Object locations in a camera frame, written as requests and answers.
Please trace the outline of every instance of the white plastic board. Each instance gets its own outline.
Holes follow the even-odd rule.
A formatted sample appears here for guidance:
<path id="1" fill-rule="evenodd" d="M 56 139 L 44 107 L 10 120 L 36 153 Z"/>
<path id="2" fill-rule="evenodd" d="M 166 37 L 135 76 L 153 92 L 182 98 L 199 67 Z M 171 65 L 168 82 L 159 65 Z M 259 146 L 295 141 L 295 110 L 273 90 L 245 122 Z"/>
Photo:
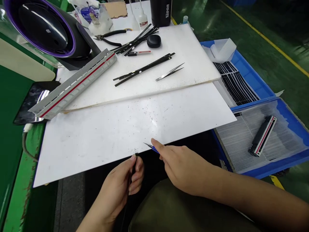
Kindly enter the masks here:
<path id="1" fill-rule="evenodd" d="M 34 187 L 146 151 L 152 137 L 166 144 L 233 121 L 213 83 L 60 113 L 47 122 Z"/>
<path id="2" fill-rule="evenodd" d="M 140 32 L 128 31 L 126 34 L 110 36 L 107 39 L 125 44 L 136 38 Z M 159 28 L 158 35 L 160 35 L 162 40 L 161 47 L 150 49 L 152 54 L 148 55 L 131 57 L 125 57 L 123 54 L 117 55 L 118 60 L 116 63 L 89 86 L 83 94 L 78 96 L 65 110 L 72 111 L 94 105 L 103 105 L 149 96 L 195 84 L 212 82 L 220 78 L 219 72 L 204 52 L 189 25 L 162 27 Z M 115 48 L 104 41 L 95 42 L 101 50 L 106 47 L 108 49 Z M 146 41 L 140 44 L 134 51 L 145 50 L 149 50 Z M 113 81 L 114 78 L 135 71 L 173 52 L 176 54 L 172 56 L 172 59 L 115 87 L 115 84 L 119 81 Z M 182 63 L 184 63 L 182 70 L 158 82 L 155 81 L 155 79 Z M 63 82 L 72 73 L 72 71 L 70 72 L 68 70 L 59 70 L 57 79 Z"/>

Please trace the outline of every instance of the pliers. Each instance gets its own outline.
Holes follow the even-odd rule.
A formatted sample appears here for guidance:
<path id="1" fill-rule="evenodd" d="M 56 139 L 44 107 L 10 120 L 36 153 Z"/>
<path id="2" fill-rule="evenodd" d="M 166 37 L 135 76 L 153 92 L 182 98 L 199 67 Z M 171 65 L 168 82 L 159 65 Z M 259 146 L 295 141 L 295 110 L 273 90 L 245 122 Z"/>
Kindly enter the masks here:
<path id="1" fill-rule="evenodd" d="M 104 35 L 95 35 L 95 40 L 103 40 L 104 42 L 108 43 L 109 45 L 121 47 L 122 46 L 121 43 L 110 42 L 107 39 L 105 39 L 105 37 L 109 37 L 111 35 L 116 35 L 116 34 L 121 34 L 121 33 L 126 33 L 126 31 L 127 30 L 116 30 L 116 31 L 108 32 Z"/>

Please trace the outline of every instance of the white cutting board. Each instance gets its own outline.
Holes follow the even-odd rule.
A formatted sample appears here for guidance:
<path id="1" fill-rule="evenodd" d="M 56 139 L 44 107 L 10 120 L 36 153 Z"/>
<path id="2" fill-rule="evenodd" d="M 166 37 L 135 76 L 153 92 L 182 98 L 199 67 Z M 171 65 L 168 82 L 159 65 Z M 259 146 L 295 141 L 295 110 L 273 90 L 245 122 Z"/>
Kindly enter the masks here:
<path id="1" fill-rule="evenodd" d="M 167 92 L 204 82 L 212 82 L 221 77 L 189 25 L 162 27 L 158 31 L 162 41 L 159 48 L 150 49 L 145 41 L 135 51 L 151 50 L 151 54 L 131 57 L 123 54 L 117 55 L 118 60 L 115 64 L 77 97 L 66 108 L 66 111 Z M 118 34 L 106 39 L 125 44 L 135 39 L 140 33 L 141 31 L 128 31 L 126 34 Z M 104 41 L 96 41 L 96 44 L 101 50 L 115 48 Z M 115 87 L 119 81 L 113 81 L 114 78 L 142 68 L 168 53 L 175 53 L 175 55 L 172 56 L 172 59 Z M 182 70 L 158 82 L 155 81 L 182 63 L 184 63 L 181 66 L 184 67 Z M 59 70 L 57 79 L 63 82 L 73 73 L 73 71 L 66 69 Z"/>

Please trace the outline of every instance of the glue bottle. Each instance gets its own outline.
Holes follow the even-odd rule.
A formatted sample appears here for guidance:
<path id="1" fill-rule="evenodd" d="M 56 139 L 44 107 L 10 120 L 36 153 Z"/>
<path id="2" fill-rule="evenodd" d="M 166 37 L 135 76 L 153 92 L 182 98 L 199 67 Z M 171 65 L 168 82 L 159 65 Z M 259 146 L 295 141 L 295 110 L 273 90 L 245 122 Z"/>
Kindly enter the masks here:
<path id="1" fill-rule="evenodd" d="M 141 7 L 140 7 L 140 14 L 138 16 L 138 22 L 141 30 L 144 30 L 148 26 L 148 19 L 147 15 L 144 14 L 144 10 L 142 8 L 142 1 L 139 0 Z"/>

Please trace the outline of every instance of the hand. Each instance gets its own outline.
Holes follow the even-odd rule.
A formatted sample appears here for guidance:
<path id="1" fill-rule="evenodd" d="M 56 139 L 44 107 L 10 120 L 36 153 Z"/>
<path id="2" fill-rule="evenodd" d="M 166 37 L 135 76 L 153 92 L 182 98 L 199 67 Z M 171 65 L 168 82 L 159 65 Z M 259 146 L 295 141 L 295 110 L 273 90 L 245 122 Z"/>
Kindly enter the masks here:
<path id="1" fill-rule="evenodd" d="M 128 178 L 135 161 L 136 172 L 132 175 L 128 192 Z M 127 202 L 128 194 L 135 194 L 141 189 L 143 178 L 143 160 L 140 157 L 136 158 L 136 155 L 111 170 L 78 231 L 102 231 L 102 229 L 110 231 L 116 217 Z"/>
<path id="2" fill-rule="evenodd" d="M 151 143 L 160 153 L 165 171 L 175 187 L 194 196 L 207 197 L 213 183 L 210 179 L 217 175 L 217 166 L 186 146 L 164 146 L 155 139 L 151 139 Z"/>

